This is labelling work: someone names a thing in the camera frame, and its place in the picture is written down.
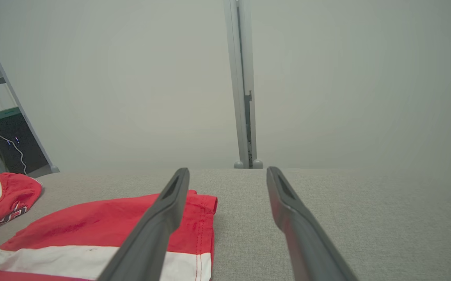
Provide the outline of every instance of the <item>logo on red garment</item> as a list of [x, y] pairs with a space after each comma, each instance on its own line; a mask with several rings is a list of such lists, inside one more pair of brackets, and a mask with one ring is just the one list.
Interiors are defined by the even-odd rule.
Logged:
[[16, 217], [19, 217], [22, 214], [26, 213], [27, 210], [28, 210], [28, 208], [26, 208], [26, 206], [23, 206], [22, 208], [19, 208], [19, 201], [17, 201], [15, 203], [15, 207], [14, 207], [14, 210], [12, 211], [12, 213], [6, 215], [5, 217], [3, 217], [3, 219], [0, 220], [0, 226], [2, 224], [10, 222], [12, 219], [15, 219]]

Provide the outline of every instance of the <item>red and white striped fabric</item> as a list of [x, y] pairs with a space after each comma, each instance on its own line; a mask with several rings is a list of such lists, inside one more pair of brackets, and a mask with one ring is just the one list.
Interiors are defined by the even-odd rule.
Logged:
[[[0, 280], [96, 279], [158, 194], [83, 203], [38, 219], [0, 246]], [[217, 197], [190, 190], [160, 280], [208, 281]]]
[[23, 174], [0, 174], [0, 226], [27, 210], [42, 193], [42, 184]]

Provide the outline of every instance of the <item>folded red fabric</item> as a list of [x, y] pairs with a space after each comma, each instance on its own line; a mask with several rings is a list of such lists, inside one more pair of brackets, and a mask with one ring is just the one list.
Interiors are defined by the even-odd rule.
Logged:
[[0, 226], [24, 214], [42, 193], [42, 184], [23, 174], [0, 174]]
[[[158, 194], [83, 203], [38, 219], [0, 246], [0, 280], [96, 279]], [[211, 278], [217, 197], [190, 190], [160, 280]]]

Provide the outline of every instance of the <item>gray fabric surface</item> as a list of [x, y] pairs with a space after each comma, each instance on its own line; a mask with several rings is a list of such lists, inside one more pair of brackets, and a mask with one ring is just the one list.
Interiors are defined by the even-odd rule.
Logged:
[[[451, 186], [408, 174], [281, 169], [361, 281], [451, 281]], [[50, 174], [0, 244], [36, 219], [101, 199], [161, 191], [174, 170]], [[284, 236], [270, 212], [264, 170], [190, 170], [190, 189], [218, 197], [213, 280], [290, 280]]]

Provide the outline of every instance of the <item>white cable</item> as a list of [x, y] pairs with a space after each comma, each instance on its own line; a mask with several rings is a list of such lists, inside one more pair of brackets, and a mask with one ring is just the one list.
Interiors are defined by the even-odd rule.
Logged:
[[0, 135], [0, 137], [1, 137], [2, 139], [4, 139], [4, 140], [8, 141], [8, 142], [11, 142], [12, 145], [14, 146], [14, 148], [15, 148], [19, 153], [21, 153], [21, 163], [22, 163], [23, 166], [24, 166], [24, 174], [27, 176], [28, 174], [26, 174], [26, 164], [24, 164], [24, 162], [23, 162], [23, 153], [19, 150], [19, 148], [17, 148], [16, 144], [15, 144], [13, 141], [11, 141], [10, 139], [4, 138], [4, 137], [2, 137], [1, 135]]

